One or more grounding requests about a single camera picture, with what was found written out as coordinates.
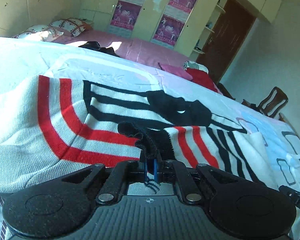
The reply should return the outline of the red black white striped sweater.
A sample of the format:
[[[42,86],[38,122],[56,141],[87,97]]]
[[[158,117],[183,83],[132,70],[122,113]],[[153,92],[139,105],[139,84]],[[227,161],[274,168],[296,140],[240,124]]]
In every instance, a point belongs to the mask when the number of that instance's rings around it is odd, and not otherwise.
[[[262,138],[199,100],[36,76],[0,95],[0,193],[157,156],[264,184]]]

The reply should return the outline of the black clothes on bed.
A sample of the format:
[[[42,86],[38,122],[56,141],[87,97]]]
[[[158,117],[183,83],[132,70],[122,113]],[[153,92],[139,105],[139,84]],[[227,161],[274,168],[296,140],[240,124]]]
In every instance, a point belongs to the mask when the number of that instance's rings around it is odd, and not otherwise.
[[[102,47],[100,46],[100,44],[97,41],[88,41],[85,44],[79,46],[80,48],[85,48],[85,49],[89,49],[89,50],[93,50],[93,51],[98,51],[101,53],[105,53],[108,55],[112,55],[115,57],[119,57],[119,55],[117,55],[113,49],[113,47]]]

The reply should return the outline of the light blue patterned bedsheet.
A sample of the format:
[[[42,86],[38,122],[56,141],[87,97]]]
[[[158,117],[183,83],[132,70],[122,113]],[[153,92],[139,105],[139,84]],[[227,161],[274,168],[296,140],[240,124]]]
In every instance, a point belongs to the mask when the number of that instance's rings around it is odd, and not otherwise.
[[[96,163],[0,193],[0,239],[300,239],[300,209],[279,191],[284,185],[300,192],[300,139],[284,122],[152,67],[85,48],[0,37],[0,95],[40,75],[199,100],[262,138],[258,160],[266,182],[200,163],[187,169],[203,200],[185,204],[172,184],[154,180],[154,159],[165,161],[157,156],[137,160],[146,164],[144,182],[131,183],[118,203],[100,205],[96,197],[115,166]]]

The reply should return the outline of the dark wooden chair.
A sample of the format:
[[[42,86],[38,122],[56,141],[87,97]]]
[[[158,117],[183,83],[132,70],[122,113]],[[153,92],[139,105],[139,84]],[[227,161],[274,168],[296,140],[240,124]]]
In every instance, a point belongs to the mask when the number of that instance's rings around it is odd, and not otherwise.
[[[244,106],[249,107],[267,117],[275,118],[279,111],[288,103],[288,96],[279,88],[274,87],[269,95],[258,105],[249,103],[247,100],[242,101]]]

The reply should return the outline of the red folded garment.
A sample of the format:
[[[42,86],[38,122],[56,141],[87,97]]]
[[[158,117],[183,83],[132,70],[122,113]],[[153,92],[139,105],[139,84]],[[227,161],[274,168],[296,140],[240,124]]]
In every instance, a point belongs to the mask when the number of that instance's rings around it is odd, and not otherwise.
[[[218,89],[206,72],[191,68],[187,68],[186,72],[192,76],[192,82],[218,93]]]

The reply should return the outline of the pink folded cloth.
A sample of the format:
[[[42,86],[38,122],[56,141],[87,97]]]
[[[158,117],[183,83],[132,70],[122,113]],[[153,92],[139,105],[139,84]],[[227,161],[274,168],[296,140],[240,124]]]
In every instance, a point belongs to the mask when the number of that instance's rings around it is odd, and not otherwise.
[[[193,77],[188,72],[186,72],[186,70],[183,68],[175,67],[170,64],[162,64],[160,62],[158,63],[158,65],[161,68],[161,70],[163,70],[165,72],[176,75],[176,76],[186,79],[188,81],[193,80]]]

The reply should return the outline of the pink bedsheet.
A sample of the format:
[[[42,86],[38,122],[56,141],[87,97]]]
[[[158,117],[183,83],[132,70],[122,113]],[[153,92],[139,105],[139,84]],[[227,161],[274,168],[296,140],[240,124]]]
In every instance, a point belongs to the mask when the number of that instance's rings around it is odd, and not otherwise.
[[[88,41],[96,41],[101,47],[112,47],[119,57],[154,68],[159,68],[160,63],[182,68],[183,64],[189,61],[185,55],[163,46],[97,30],[85,31],[77,37],[63,35],[54,40],[55,43],[71,44],[75,47]]]

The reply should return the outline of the white corner shelf unit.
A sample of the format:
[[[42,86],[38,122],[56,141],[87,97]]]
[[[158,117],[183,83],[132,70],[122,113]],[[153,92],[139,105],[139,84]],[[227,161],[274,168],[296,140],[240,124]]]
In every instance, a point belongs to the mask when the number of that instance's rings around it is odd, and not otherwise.
[[[217,4],[214,11],[212,12],[209,20],[205,24],[205,27],[204,27],[204,29],[199,37],[199,40],[193,50],[194,52],[196,52],[198,54],[205,54],[203,52],[203,47],[205,46],[210,35],[214,33],[213,28],[214,28],[214,25],[217,22],[219,16],[224,13],[225,13],[224,8]]]

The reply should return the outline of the brown wooden door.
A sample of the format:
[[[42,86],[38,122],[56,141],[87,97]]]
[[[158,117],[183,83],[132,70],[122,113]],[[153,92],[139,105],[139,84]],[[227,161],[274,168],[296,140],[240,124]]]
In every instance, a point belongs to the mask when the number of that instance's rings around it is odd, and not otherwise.
[[[236,0],[227,0],[224,10],[196,60],[207,67],[214,83],[221,80],[256,20]]]

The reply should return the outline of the far patterned pillow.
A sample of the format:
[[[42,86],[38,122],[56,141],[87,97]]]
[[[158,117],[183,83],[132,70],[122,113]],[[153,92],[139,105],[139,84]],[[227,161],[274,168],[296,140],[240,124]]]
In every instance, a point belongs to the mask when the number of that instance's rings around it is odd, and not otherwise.
[[[78,37],[85,31],[92,30],[92,26],[79,18],[60,19],[50,23],[50,26],[69,32],[73,37]]]

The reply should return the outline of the patterned pillow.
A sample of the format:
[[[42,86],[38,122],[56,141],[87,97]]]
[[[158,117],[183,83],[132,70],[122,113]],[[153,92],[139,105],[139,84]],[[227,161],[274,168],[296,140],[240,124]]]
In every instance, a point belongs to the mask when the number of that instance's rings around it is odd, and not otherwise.
[[[92,26],[79,18],[60,19],[50,23],[50,26],[69,32],[73,37],[78,37],[85,31],[92,30]]]
[[[56,28],[48,25],[34,25],[23,31],[22,33],[13,36],[29,41],[52,42],[64,34],[63,31],[58,31]]]

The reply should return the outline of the near patterned pillow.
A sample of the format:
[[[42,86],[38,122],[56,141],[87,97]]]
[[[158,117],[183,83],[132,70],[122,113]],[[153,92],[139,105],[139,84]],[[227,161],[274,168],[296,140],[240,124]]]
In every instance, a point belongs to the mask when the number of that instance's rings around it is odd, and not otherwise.
[[[34,25],[23,31],[22,33],[13,36],[29,41],[52,42],[64,34],[63,31],[58,31],[56,28],[48,25]]]

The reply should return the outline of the lower left pink poster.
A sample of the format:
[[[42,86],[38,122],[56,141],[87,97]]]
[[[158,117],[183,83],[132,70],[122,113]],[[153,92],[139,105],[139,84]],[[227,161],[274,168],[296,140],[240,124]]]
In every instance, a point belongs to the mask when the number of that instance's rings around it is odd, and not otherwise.
[[[118,0],[110,26],[132,31],[140,10],[140,5]]]

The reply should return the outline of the cream glossy wardrobe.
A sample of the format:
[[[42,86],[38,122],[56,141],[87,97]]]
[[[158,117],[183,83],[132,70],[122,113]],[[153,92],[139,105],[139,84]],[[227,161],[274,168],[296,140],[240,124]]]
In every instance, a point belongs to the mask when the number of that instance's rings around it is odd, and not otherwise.
[[[216,5],[225,0],[197,0],[190,13],[168,5],[170,0],[121,0],[141,6],[132,31],[110,26],[118,0],[82,0],[79,15],[91,20],[97,30],[151,42],[163,15],[179,20],[184,27],[173,50],[190,56]],[[282,0],[236,0],[248,12],[268,22],[275,20]]]

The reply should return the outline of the cream round headboard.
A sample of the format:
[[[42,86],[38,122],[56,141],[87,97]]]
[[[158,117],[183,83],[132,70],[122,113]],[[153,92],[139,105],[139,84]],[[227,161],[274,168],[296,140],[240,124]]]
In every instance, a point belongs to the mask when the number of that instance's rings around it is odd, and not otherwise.
[[[12,37],[33,25],[72,15],[72,0],[0,0],[0,36]]]

